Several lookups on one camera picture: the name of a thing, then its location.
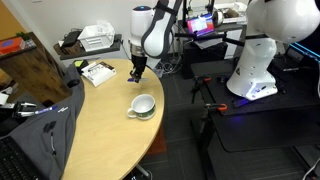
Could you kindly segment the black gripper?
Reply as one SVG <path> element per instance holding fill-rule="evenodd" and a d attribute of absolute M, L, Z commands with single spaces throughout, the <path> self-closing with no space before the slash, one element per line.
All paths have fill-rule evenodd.
<path fill-rule="evenodd" d="M 147 58 L 145 56 L 136 56 L 136 55 L 131 55 L 131 62 L 133 63 L 133 69 L 130 71 L 130 80 L 135 81 L 136 80 L 136 75 L 137 74 L 137 83 L 142 82 L 144 79 L 143 77 L 143 72 L 146 67 L 146 62 Z"/>

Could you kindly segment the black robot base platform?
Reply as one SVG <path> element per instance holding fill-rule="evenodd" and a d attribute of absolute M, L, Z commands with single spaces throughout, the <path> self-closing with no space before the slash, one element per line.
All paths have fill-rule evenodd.
<path fill-rule="evenodd" d="M 215 133 L 229 152 L 320 143 L 320 99 L 316 79 L 302 72 L 280 72 L 272 67 L 280 91 L 248 101 L 231 93 L 226 82 L 233 70 L 230 60 L 193 64 L 194 77 L 211 77 L 198 83 L 206 103 L 226 104 L 226 111 L 207 108 L 206 133 Z"/>

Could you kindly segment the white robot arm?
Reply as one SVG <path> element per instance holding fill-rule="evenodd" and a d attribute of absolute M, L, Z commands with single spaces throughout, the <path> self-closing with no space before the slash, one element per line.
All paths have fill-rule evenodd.
<path fill-rule="evenodd" d="M 130 75 L 140 81 L 146 60 L 163 58 L 173 40 L 172 27 L 182 0 L 158 0 L 131 11 Z M 317 0 L 251 0 L 246 8 L 246 36 L 240 59 L 227 81 L 233 94 L 254 101 L 278 92 L 267 68 L 278 42 L 291 44 L 310 36 L 320 24 Z"/>

